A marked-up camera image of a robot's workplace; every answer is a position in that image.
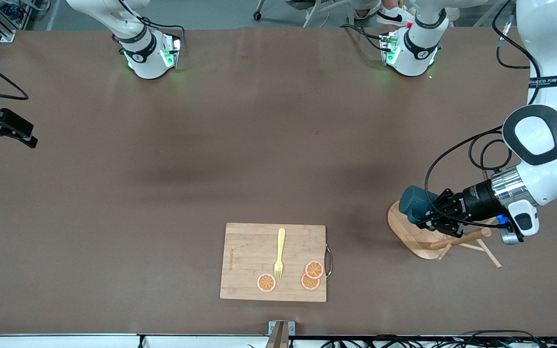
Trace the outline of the dark teal mug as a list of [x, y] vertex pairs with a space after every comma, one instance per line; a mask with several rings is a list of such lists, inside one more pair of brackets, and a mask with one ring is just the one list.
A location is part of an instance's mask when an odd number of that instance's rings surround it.
[[399, 200], [399, 211], [413, 224], [421, 223], [433, 211], [433, 202], [438, 195], [424, 188], [409, 186]]

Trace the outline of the wooden mug rack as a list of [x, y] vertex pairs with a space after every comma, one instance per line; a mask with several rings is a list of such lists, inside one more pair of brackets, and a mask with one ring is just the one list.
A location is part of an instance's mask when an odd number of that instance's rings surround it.
[[388, 211], [387, 220], [391, 231], [404, 243], [413, 255], [424, 260], [442, 260], [451, 247], [467, 247], [485, 253], [497, 267], [501, 263], [484, 243], [484, 238], [491, 236], [492, 229], [480, 227], [465, 233], [462, 237], [444, 235], [438, 231], [420, 229], [410, 223], [399, 211], [399, 201], [393, 203]]

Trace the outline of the yellow plastic fork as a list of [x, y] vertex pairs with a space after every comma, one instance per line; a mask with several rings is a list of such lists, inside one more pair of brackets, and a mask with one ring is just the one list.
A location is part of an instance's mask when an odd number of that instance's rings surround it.
[[277, 232], [277, 256], [276, 262], [274, 264], [274, 277], [278, 280], [281, 278], [283, 273], [283, 249], [286, 237], [286, 230], [284, 228], [280, 228]]

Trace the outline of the white sneaker black swoosh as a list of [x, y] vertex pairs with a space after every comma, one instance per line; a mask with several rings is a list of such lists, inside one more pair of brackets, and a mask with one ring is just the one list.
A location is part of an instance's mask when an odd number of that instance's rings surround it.
[[415, 22], [415, 16], [406, 6], [399, 5], [392, 9], [381, 6], [377, 11], [376, 21], [383, 25], [405, 27]]

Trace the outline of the bamboo cutting board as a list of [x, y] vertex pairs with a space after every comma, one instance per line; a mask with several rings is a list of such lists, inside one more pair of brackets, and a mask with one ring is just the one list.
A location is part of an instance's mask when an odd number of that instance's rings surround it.
[[[274, 275], [277, 232], [286, 230], [283, 273], [273, 291], [263, 293], [257, 278]], [[285, 223], [227, 223], [225, 228], [220, 298], [228, 300], [325, 303], [327, 301], [326, 227]], [[309, 261], [321, 261], [325, 275], [316, 290], [300, 284]]]

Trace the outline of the white table edge rail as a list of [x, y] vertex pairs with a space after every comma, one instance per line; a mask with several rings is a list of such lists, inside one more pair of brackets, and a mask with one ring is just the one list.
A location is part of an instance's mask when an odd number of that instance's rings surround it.
[[0, 348], [265, 348], [263, 335], [0, 335]]

